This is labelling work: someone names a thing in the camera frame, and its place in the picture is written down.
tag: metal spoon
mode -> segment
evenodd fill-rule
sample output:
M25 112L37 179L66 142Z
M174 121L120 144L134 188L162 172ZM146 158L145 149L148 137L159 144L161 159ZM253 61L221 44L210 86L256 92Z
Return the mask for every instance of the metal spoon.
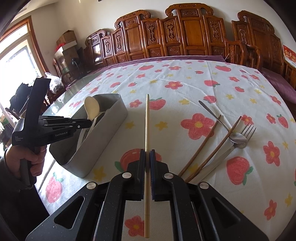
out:
M209 112L217 121L220 122L220 124L227 130L229 129L218 119L218 117L202 102L198 101L198 103L207 111ZM247 142L247 139L244 135L237 133L237 132L232 132L231 135L229 136L229 140L231 140L233 143L236 144L245 144Z
M91 129L93 129L96 124L96 119L100 113L100 105L94 97L87 96L84 100L84 108L87 113L87 118L91 121L94 120L94 122L91 126ZM83 142L83 137L84 137L85 131L86 131L86 129L82 129L80 132L80 136L79 136L79 139L77 142L76 150L78 150L78 148L81 146L81 144Z

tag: tablecloth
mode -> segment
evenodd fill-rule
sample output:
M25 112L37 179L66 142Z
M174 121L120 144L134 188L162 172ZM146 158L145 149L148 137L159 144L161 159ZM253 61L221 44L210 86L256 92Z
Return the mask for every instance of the tablecloth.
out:
M247 147L236 149L204 180L271 241L280 235L296 209L296 124L282 98L260 72L215 61L131 62L100 74L57 115L71 117L86 96L99 93L120 93L128 116L86 178L72 175L47 154L44 174L36 187L50 214L87 182L108 182L125 171L129 162L138 160L139 150L144 148L148 93L151 148L172 173L179 173L214 124L214 118L199 106L198 100L203 100L216 115L222 114L229 127L241 115L237 131L248 123L255 125L257 130ZM184 178L225 134L218 125ZM122 240L144 240L143 218L143 201L127 202ZM150 240L173 240L168 202L151 204Z

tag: metal fork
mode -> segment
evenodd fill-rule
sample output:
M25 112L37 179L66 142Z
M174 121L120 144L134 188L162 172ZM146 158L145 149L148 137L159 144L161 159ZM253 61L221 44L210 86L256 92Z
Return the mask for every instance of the metal fork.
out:
M253 136L256 128L253 130L254 125L250 125L249 128L245 131L245 129L248 126L246 126L241 134L243 134L246 139L247 142L245 144L234 144L232 147L230 147L226 152L224 152L221 156L219 156L217 159L213 160L209 165L207 165L206 167L204 167L203 169L201 169L201 171L198 173L197 178L195 179L194 182L199 183L201 182L210 172L212 172L231 152L233 152L234 149L236 148L245 148L248 144L248 142L250 141L251 137Z

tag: light wooden chopstick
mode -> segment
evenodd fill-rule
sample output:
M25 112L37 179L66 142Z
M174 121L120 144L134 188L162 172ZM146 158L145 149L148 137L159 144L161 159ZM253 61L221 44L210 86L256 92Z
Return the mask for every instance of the light wooden chopstick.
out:
M149 95L146 97L145 122L145 185L144 185L144 237L150 237L150 200L151 200L151 173L149 149Z
M179 177L181 177L184 174L184 172L188 169L188 167L193 163L193 161L195 160L195 158L197 157L197 155L201 152L201 150L203 149L203 147L207 143L208 139L212 136L212 134L214 132L214 129L215 129L215 127L216 127L217 124L218 124L218 121L215 122L215 124L213 125L211 131L209 132L209 134L207 135L207 137L204 139L204 141L202 142L202 144L200 145L200 147L197 149L197 151L194 153L194 155L188 161L188 163L182 169L182 171L180 171L180 173L178 174Z
M200 170L209 162L209 160L216 154L216 152L220 149L220 147L224 144L224 142L227 140L227 138L230 136L230 134L233 132L234 128L237 126L239 120L241 119L241 116L237 119L236 123L231 127L227 135L224 137L224 139L220 142L220 144L216 147L216 149L208 156L207 159L195 170L194 173L192 173L188 178L185 179L185 182L190 182L195 176L200 172Z

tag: wooden spoon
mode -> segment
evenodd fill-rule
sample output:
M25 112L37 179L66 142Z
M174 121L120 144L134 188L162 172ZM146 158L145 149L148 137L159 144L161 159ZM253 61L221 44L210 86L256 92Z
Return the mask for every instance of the wooden spoon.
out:
M94 97L87 96L84 100L84 107L85 107L85 110L87 113L87 118L91 121L94 120L94 122L89 130L89 133L90 133L90 131L94 128L94 126L96 124L96 119L100 113L100 105ZM79 139L77 142L76 150L78 150L78 148L81 146L81 144L83 142L83 137L84 137L85 131L86 131L86 129L82 129L80 132L80 136L79 136Z

